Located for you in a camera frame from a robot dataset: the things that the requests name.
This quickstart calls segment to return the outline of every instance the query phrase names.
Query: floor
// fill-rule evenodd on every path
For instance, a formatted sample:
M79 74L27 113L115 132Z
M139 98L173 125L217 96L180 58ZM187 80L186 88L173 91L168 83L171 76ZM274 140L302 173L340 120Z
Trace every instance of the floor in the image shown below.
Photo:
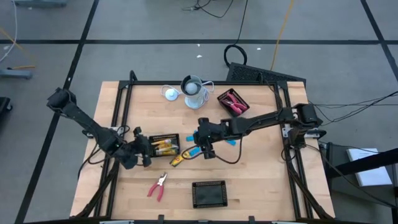
M56 87L70 85L78 105L93 115L101 82L125 80L132 69L139 80L181 80L186 75L226 79L223 50L238 36L245 2L234 1L222 19L203 11L181 10L195 2L69 0L67 7L60 9L17 8L18 39L34 56L37 68L31 80L0 79L0 95L14 103L0 129L0 223L16 220L52 122L53 114L45 104ZM248 65L270 68L274 40L289 2L249 1L241 34L247 44L240 44L248 54ZM206 9L222 14L228 4L228 0L217 0ZM296 0L282 36L282 40L295 41L282 42L274 70L306 78L307 93L314 103L352 103L396 91L397 7L395 0ZM93 20L87 35L82 35L90 10ZM375 22L369 20L370 14ZM13 36L10 1L0 2L0 21ZM5 39L1 37L0 54L10 46ZM242 56L233 50L228 58L242 62ZM15 48L0 68L31 63ZM375 106L325 126L328 134L324 140L380 151L395 148L394 109ZM334 117L351 110L326 113ZM65 119L57 123L25 222L69 216L86 145L80 131L77 124ZM332 199L341 220L392 223L386 207L336 192Z

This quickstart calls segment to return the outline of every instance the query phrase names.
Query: wooden tabletop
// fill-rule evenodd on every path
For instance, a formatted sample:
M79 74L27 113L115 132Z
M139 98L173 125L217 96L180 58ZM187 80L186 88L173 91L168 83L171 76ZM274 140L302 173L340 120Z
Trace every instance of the wooden tabletop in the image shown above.
M292 105L308 103L303 83L288 84ZM208 117L213 123L229 118L216 97L230 88L234 88L250 105L250 109L242 115L243 117L250 118L276 110L274 93L267 86L216 86L214 93L210 93L209 101L200 109L192 110L185 105L183 96L169 102L160 95L160 86L135 85L132 88L127 125L131 129L140 126L146 136L179 133L184 150L193 145L192 142L186 142L185 137L192 135L197 129L198 118ZM111 124L117 90L118 82L102 84L94 116L102 126ZM123 104L124 99L122 99L119 122L121 122ZM125 135L125 139L134 140L132 131ZM94 144L94 140L88 140L85 157L89 155ZM307 144L317 147L317 141L313 139L307 140ZM218 142L213 146L217 155L229 161L236 160L238 145L231 146L226 142ZM281 150L280 127L273 126L254 131L243 139L242 157L235 165L226 164L218 159L204 160L200 156L192 161L183 161L176 168L169 164L173 157L153 158L152 165L147 168L135 166L126 170L121 167L112 218L156 220L159 214L163 214L166 220L248 220L250 215L254 215L259 221L295 220L286 164L280 158ZM103 157L104 154L101 152L93 158L93 161ZM319 152L310 147L302 149L302 158L309 191L325 211L334 216ZM101 165L83 168L71 215L80 212L96 192ZM147 193L165 171L168 173L165 191L161 202L158 202L156 197L147 197ZM226 181L227 207L193 209L192 182L207 180ZM301 214L305 217L299 188L297 192Z

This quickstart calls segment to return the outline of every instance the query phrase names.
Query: pink pliers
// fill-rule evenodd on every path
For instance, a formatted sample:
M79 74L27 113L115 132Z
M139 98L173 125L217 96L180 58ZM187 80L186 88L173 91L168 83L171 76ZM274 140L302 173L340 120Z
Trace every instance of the pink pliers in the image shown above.
M241 114L243 113L242 111L247 110L247 107L239 103L239 101L235 98L234 95L226 93L226 96L229 97L232 100L232 102L228 101L227 99L222 100L222 102L225 103L227 106L229 106L233 111L237 112L237 114Z
M147 197L152 196L152 193L154 192L154 190L156 189L157 186L160 186L160 192L159 195L157 196L157 201L159 202L162 199L162 195L163 195L163 190L164 190L164 186L163 186L163 182L167 177L167 173L164 172L160 177L159 180L157 181L157 183L155 183L148 192Z

